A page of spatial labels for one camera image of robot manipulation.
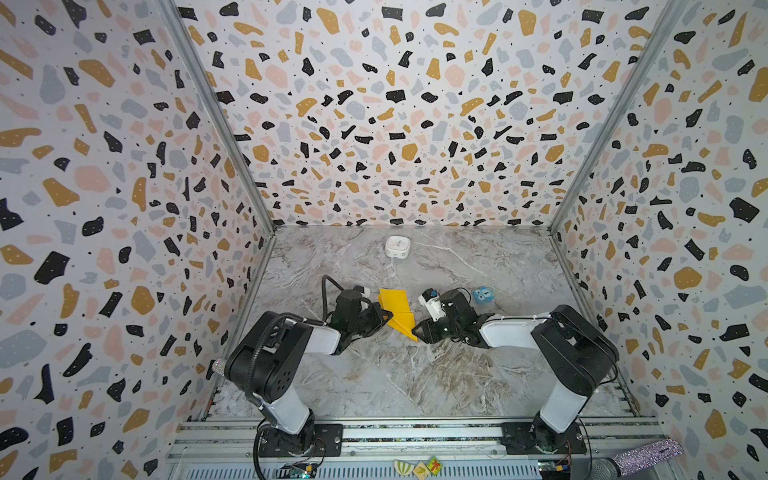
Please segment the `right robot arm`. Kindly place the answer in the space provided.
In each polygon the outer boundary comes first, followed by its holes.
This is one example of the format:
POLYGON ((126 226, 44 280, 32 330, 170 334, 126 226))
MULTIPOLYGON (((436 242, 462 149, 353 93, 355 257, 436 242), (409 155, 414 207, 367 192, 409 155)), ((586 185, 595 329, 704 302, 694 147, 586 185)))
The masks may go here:
POLYGON ((502 444, 512 453, 554 454, 575 443, 576 419, 619 359, 618 350, 593 324, 568 305, 533 316, 479 314, 458 289, 427 289, 419 303, 430 318, 412 333, 427 344, 446 338, 481 349, 539 351, 556 377, 543 406, 527 423, 515 423, 502 444))

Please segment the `yellow square paper sheet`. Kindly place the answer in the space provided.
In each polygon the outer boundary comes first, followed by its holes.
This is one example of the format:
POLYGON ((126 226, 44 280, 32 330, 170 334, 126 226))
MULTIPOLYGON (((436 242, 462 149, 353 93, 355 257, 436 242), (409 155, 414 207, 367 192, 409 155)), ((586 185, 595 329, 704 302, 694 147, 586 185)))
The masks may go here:
POLYGON ((378 300, 383 310, 392 313, 387 324, 414 342, 418 338, 412 333, 415 327, 415 317, 411 312, 407 294, 404 290, 380 289, 378 300))

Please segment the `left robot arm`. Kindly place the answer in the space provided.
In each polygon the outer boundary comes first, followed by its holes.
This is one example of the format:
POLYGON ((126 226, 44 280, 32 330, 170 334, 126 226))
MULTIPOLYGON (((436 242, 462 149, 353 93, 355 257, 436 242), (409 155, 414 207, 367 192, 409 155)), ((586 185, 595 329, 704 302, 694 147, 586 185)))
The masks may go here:
POLYGON ((269 427, 303 443, 313 439, 315 417, 292 386, 302 359, 308 354, 338 356, 393 318, 363 287, 342 289, 334 310, 326 296, 322 301, 319 319, 265 312, 229 357, 212 365, 257 407, 269 427))

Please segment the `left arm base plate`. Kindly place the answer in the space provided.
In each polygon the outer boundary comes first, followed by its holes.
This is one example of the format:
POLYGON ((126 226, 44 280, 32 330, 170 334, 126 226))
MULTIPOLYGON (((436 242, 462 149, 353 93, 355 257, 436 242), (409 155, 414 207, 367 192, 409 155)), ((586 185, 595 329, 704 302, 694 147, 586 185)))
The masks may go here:
POLYGON ((320 423, 305 426, 297 434, 289 434, 267 425, 254 449, 260 458, 288 458, 341 455, 344 426, 320 423))

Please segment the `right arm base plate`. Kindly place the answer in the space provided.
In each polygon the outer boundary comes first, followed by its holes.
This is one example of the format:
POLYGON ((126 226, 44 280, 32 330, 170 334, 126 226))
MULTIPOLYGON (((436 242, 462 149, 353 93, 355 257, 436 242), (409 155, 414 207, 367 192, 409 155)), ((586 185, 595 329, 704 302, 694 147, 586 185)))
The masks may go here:
POLYGON ((586 454, 585 437, 576 424, 557 433, 543 422, 515 421, 501 424, 500 443, 508 455, 586 454))

